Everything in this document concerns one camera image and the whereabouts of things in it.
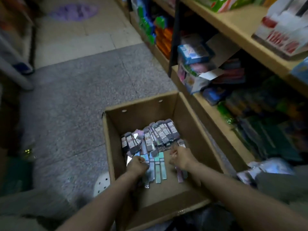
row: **purple floor sticker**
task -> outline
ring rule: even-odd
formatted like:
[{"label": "purple floor sticker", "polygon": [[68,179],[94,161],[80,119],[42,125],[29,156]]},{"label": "purple floor sticker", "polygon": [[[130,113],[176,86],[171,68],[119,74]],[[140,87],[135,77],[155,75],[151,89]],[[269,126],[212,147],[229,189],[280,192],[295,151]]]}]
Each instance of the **purple floor sticker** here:
[{"label": "purple floor sticker", "polygon": [[89,4],[68,4],[59,7],[50,16],[59,21],[83,21],[91,18],[98,12],[98,7]]}]

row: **forearm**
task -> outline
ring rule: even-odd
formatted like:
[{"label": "forearm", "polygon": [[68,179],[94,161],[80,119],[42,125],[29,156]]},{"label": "forearm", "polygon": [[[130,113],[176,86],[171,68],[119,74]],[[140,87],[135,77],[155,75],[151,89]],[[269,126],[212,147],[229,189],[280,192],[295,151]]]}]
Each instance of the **forearm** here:
[{"label": "forearm", "polygon": [[249,230],[307,230],[307,220],[285,204],[223,175],[201,163],[192,163],[188,171],[235,215]]},{"label": "forearm", "polygon": [[109,230],[124,198],[137,177],[129,172],[121,175],[103,193],[67,220],[57,231]]}]

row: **cardboard tray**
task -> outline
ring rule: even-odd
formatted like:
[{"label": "cardboard tray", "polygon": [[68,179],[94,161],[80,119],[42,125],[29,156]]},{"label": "cardboard tray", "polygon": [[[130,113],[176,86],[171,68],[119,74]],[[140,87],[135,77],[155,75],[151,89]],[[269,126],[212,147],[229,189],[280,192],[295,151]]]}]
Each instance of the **cardboard tray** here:
[{"label": "cardboard tray", "polygon": [[[168,118],[173,120],[181,138],[198,161],[227,173],[183,93],[173,91],[106,108],[103,128],[111,183],[126,170],[120,136]],[[129,194],[116,218],[117,230],[143,230],[213,201],[204,187],[194,185],[190,175],[184,183],[179,183],[174,167],[168,164],[170,156],[167,151],[164,156],[167,180],[160,184],[151,183],[149,189],[139,188]]]}]

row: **person's left hand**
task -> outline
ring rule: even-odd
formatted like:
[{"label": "person's left hand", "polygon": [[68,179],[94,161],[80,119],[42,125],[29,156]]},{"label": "person's left hand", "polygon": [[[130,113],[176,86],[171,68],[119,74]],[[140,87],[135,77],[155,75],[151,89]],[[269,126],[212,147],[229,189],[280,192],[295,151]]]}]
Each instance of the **person's left hand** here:
[{"label": "person's left hand", "polygon": [[133,159],[128,163],[126,171],[136,178],[141,177],[148,170],[149,165],[144,162],[145,159],[140,156],[134,156]]}]

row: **gray speckled floor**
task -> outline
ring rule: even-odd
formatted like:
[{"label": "gray speckled floor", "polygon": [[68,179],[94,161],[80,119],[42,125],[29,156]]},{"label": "gray speckled floor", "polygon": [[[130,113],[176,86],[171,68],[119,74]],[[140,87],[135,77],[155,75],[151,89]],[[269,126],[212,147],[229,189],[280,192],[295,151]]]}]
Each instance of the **gray speckled floor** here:
[{"label": "gray speckled floor", "polygon": [[21,96],[22,145],[35,143],[36,188],[87,202],[108,170],[101,114],[106,106],[175,90],[145,44],[38,69]]}]

